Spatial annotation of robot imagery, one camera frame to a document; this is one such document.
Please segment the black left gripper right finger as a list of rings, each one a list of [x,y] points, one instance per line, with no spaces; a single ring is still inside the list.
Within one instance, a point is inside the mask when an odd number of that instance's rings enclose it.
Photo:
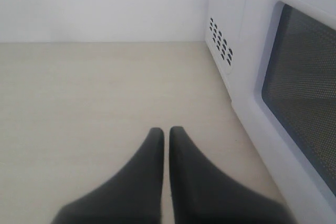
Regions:
[[[292,223],[285,207],[218,169],[181,126],[170,129],[175,223]]]

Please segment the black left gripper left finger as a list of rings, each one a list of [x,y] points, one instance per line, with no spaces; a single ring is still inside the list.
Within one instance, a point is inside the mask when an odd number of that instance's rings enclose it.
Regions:
[[[153,127],[112,178],[63,206],[53,223],[161,223],[163,173],[164,133]]]

